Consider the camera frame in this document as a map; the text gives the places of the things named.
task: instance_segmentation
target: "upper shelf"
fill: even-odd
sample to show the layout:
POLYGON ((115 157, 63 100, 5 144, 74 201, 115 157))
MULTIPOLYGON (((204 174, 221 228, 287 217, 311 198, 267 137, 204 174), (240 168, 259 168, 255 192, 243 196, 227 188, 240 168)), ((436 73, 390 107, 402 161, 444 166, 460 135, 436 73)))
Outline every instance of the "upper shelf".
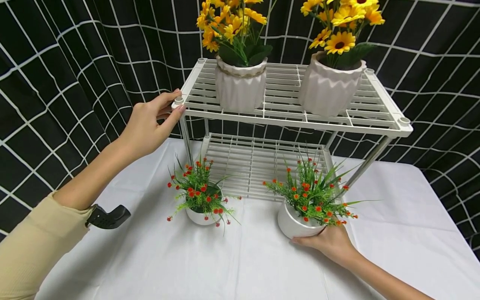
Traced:
POLYGON ((321 117, 306 112, 297 98, 306 65, 267 64, 267 84, 263 106, 252 114, 224 111, 216 99, 216 60, 199 59, 183 85, 185 115, 245 123, 272 124, 316 130, 369 133, 407 137, 410 121, 393 102, 373 70, 362 75, 352 102, 337 117, 321 117))

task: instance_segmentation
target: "lower shelf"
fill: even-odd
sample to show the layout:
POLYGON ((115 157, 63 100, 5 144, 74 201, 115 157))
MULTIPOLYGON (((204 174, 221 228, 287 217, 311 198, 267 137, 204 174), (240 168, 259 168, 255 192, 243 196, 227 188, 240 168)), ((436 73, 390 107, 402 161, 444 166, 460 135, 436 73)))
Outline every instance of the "lower shelf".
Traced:
POLYGON ((273 195, 263 182, 272 179, 284 182, 287 166, 295 176, 299 159, 314 158, 323 174, 333 165, 330 152, 323 145, 214 133, 204 138, 201 157, 204 156, 214 160, 211 181, 228 176, 219 184, 224 193, 271 201, 282 201, 283 198, 273 195))

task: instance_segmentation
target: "white table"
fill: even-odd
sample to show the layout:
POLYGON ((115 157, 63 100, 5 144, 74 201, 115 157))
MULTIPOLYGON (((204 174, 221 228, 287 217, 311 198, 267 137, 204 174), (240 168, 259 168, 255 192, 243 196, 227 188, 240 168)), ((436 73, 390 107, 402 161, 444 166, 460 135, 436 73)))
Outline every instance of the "white table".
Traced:
MULTIPOLYGON (((98 203, 107 211, 123 204, 132 216, 116 230, 92 228, 38 300, 382 299, 318 252, 289 243, 276 224, 279 203, 231 200, 241 225, 224 236, 223 224, 202 228, 184 212, 167 222, 178 192, 167 188, 175 154, 186 161, 183 141, 169 139, 108 185, 98 203)), ((480 298, 480 263, 417 168, 374 162, 345 195, 376 199, 357 204, 360 217, 347 225, 361 253, 437 300, 480 298)))

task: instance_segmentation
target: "small white pot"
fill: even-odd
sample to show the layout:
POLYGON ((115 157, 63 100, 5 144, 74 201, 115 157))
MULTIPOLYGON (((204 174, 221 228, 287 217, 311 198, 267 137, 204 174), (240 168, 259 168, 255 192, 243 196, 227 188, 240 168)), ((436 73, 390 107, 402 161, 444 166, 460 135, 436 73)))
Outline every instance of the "small white pot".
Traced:
POLYGON ((321 64, 323 52, 312 55, 300 86, 299 102, 306 111, 320 116, 337 116, 352 101, 360 76, 367 68, 364 60, 353 70, 336 70, 321 64))
POLYGON ((252 113, 262 106, 267 81, 267 58, 259 65, 238 68, 216 56, 216 98, 229 112, 252 113))
POLYGON ((325 227, 325 225, 319 226, 318 223, 312 219, 309 222, 305 222, 302 217, 298 216, 295 209, 288 205, 286 201, 280 206, 277 219, 280 230, 289 239, 294 237, 311 237, 319 234, 325 227))
POLYGON ((189 208, 187 208, 186 211, 190 220, 192 220, 194 223, 197 223, 198 225, 212 225, 220 220, 220 216, 214 215, 213 213, 199 214, 189 208))

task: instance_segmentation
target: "curtain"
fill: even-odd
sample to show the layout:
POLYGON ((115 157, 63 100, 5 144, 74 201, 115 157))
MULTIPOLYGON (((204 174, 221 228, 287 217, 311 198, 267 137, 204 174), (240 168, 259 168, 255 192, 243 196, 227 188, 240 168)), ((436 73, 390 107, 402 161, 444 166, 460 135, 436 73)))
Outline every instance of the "curtain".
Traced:
MULTIPOLYGON (((9 0, 0 3, 0 240, 50 191, 122 132, 135 103, 180 88, 202 49, 197 0, 9 0)), ((303 0, 278 0, 263 32, 270 62, 308 64, 320 26, 303 0)), ((267 15, 272 1, 259 11, 267 15)), ((480 257, 480 4, 380 0, 386 23, 360 41, 414 132, 382 161, 418 167, 480 257)), ((204 120, 187 117, 191 138, 204 120)), ((328 134, 209 120, 210 130, 325 143, 328 134)), ((180 138, 178 128, 172 137, 180 138)), ((334 155, 365 158, 379 141, 339 134, 334 155)))

